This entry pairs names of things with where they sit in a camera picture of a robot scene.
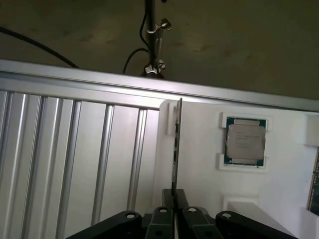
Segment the ribbed aluminum wall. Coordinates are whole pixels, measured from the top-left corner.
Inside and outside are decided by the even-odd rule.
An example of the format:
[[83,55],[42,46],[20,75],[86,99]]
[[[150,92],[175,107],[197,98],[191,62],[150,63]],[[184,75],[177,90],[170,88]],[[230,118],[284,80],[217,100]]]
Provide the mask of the ribbed aluminum wall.
[[62,239],[152,205],[158,111],[0,92],[0,238]]

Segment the green circuit board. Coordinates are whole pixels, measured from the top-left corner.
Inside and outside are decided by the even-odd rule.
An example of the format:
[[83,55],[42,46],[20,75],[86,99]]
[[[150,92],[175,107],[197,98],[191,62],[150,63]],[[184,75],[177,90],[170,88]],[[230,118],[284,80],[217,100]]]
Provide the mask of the green circuit board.
[[308,210],[319,216],[319,148],[316,155],[313,178],[310,186]]

